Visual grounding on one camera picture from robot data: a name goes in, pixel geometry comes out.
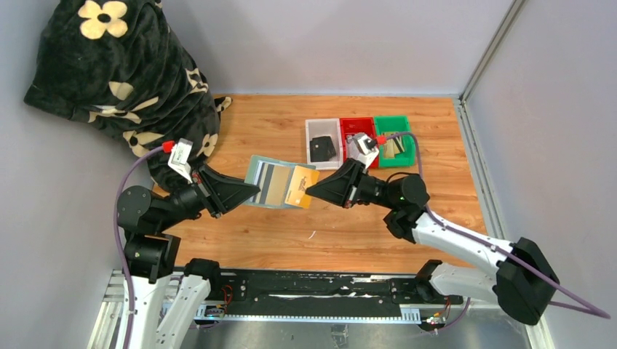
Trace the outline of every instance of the card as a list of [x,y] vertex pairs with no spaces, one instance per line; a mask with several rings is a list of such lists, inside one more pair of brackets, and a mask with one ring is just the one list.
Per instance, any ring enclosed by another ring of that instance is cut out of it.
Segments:
[[317,182],[315,166],[251,156],[246,183],[257,185],[260,192],[245,202],[269,209],[308,208],[311,197],[304,190]]
[[[391,136],[396,132],[384,132],[383,136]],[[383,145],[383,157],[387,159],[392,159],[396,155],[405,152],[405,147],[403,145],[402,137],[396,137],[391,140],[388,140],[385,145]]]
[[308,209],[311,205],[311,197],[306,195],[306,189],[319,180],[319,171],[296,166],[287,189],[285,203]]

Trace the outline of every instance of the red connector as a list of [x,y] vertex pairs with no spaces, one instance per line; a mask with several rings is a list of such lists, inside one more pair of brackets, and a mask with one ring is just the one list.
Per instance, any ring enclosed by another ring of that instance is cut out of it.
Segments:
[[388,141],[386,136],[377,136],[376,140],[379,145],[384,145]]
[[168,154],[171,153],[174,145],[175,145],[175,142],[173,140],[168,140],[167,142],[163,142],[163,151]]

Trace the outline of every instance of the white box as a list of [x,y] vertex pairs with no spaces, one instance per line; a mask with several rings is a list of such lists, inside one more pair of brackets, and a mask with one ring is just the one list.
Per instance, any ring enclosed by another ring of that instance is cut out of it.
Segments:
[[[317,169],[338,169],[343,164],[343,140],[341,139],[341,124],[338,119],[306,120],[306,163]],[[311,140],[315,137],[330,136],[336,156],[330,161],[311,161]]]

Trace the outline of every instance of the wooden table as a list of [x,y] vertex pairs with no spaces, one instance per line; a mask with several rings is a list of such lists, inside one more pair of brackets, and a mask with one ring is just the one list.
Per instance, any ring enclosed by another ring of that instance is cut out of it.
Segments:
[[[418,136],[431,208],[472,230],[485,232],[452,100],[411,97],[237,95],[223,113],[219,143],[209,165],[244,178],[251,155],[305,162],[306,119],[407,115]],[[385,179],[396,171],[376,169]],[[331,174],[323,171],[320,178]],[[387,209],[342,209],[313,199],[310,209],[240,206],[214,220],[207,215],[168,232],[182,238],[177,264],[193,257],[228,268],[275,268],[415,273],[428,259],[466,265],[427,246],[394,238]]]

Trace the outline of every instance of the black blanket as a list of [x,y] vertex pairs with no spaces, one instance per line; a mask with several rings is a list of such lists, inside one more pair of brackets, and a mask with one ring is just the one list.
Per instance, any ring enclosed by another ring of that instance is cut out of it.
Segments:
[[[194,143],[193,166],[212,154],[220,112],[204,74],[182,47],[160,0],[61,0],[41,35],[36,75],[24,101],[70,121],[88,123],[128,144],[136,156],[167,140]],[[148,160],[167,191],[186,183]]]

